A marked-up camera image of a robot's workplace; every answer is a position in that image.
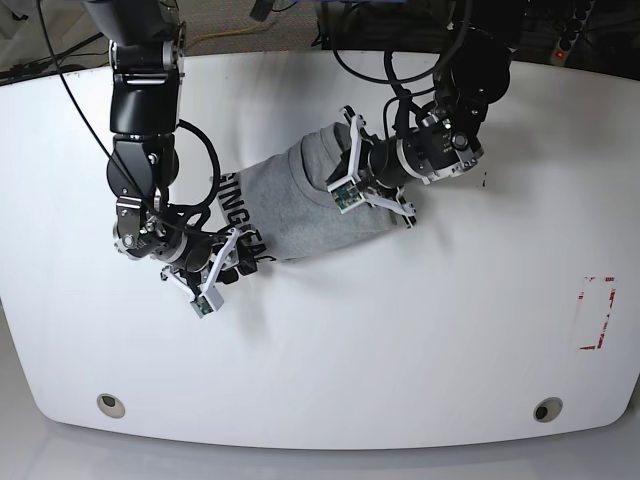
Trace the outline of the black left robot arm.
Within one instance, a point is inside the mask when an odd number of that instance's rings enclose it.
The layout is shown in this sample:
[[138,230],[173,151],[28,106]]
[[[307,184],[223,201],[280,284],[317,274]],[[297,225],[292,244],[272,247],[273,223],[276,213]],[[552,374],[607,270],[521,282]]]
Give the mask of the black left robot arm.
[[430,185],[476,167],[484,153],[478,132],[490,105],[509,88],[526,9],[524,1],[458,2],[449,20],[452,40],[432,67],[412,77],[399,78],[394,52],[385,50],[385,76],[376,82],[394,92],[395,122],[385,123],[377,137],[360,114],[343,107],[351,146],[326,181],[341,213],[369,205],[414,225],[407,184]]

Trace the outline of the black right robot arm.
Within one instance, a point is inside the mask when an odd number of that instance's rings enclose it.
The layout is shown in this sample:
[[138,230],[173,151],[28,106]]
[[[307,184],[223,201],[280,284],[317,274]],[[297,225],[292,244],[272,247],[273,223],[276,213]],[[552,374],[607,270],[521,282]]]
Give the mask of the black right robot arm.
[[[106,176],[116,196],[115,247],[132,260],[163,263],[161,278],[184,291],[201,314],[221,308],[219,282],[256,271],[249,227],[204,230],[221,186],[217,152],[199,128],[179,115],[186,25],[174,1],[87,1],[87,12],[109,41],[113,91],[113,149]],[[179,173],[175,133],[184,129],[204,145],[211,187],[195,204],[174,204]]]

